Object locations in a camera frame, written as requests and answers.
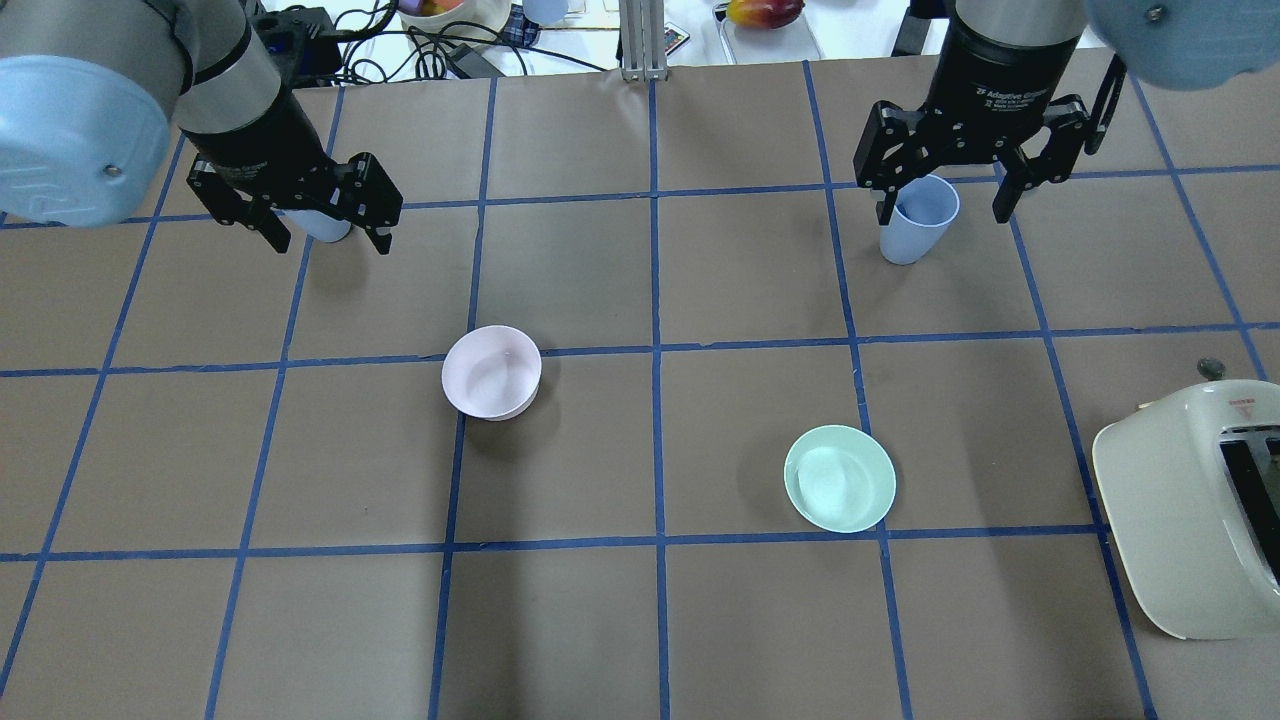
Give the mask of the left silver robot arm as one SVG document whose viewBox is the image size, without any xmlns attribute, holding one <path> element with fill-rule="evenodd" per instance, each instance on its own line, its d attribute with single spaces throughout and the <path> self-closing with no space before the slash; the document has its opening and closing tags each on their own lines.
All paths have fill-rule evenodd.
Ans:
<svg viewBox="0 0 1280 720">
<path fill-rule="evenodd" d="M 361 229 L 388 255 L 403 197 L 370 152 L 333 159 L 239 1 L 5 1 L 1 205 L 28 222 L 120 223 L 178 129 L 187 183 L 278 252 Z"/>
</svg>

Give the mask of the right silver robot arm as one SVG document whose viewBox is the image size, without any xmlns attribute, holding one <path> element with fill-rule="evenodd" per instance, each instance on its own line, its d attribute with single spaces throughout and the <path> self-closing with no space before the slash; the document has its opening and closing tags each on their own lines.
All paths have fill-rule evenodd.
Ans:
<svg viewBox="0 0 1280 720">
<path fill-rule="evenodd" d="M 1274 67 L 1275 1 L 951 1 L 931 86 L 915 110 L 876 102 L 852 158 L 891 222 L 905 188 L 940 167 L 997 163 L 992 213 L 1066 181 L 1100 150 L 1123 82 L 1216 88 Z"/>
</svg>

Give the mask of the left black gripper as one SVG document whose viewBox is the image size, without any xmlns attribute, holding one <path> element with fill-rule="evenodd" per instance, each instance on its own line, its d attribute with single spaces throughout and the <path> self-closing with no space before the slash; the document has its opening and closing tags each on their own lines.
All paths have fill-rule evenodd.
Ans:
<svg viewBox="0 0 1280 720">
<path fill-rule="evenodd" d="M 372 152 L 334 159 L 300 101 L 279 95 L 246 127 L 225 133 L 187 132 L 197 158 L 188 186 L 215 217 L 241 219 L 251 204 L 279 210 L 320 211 L 364 225 L 380 256 L 390 252 L 393 225 L 404 197 Z M 248 220 L 278 254 L 287 254 L 291 231 L 278 215 Z"/>
</svg>

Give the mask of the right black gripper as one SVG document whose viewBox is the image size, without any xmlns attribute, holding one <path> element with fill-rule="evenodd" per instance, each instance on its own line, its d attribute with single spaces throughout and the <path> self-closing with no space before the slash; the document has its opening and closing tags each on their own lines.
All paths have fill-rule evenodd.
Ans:
<svg viewBox="0 0 1280 720">
<path fill-rule="evenodd" d="M 900 190 L 938 167 L 1005 164 L 998 224 L 1038 184 L 1069 178 L 1088 117 L 1079 96 L 1053 95 L 1080 36 L 1015 44 L 951 20 L 923 104 L 876 102 L 854 154 L 856 182 L 876 190 L 877 223 L 890 225 Z"/>
</svg>

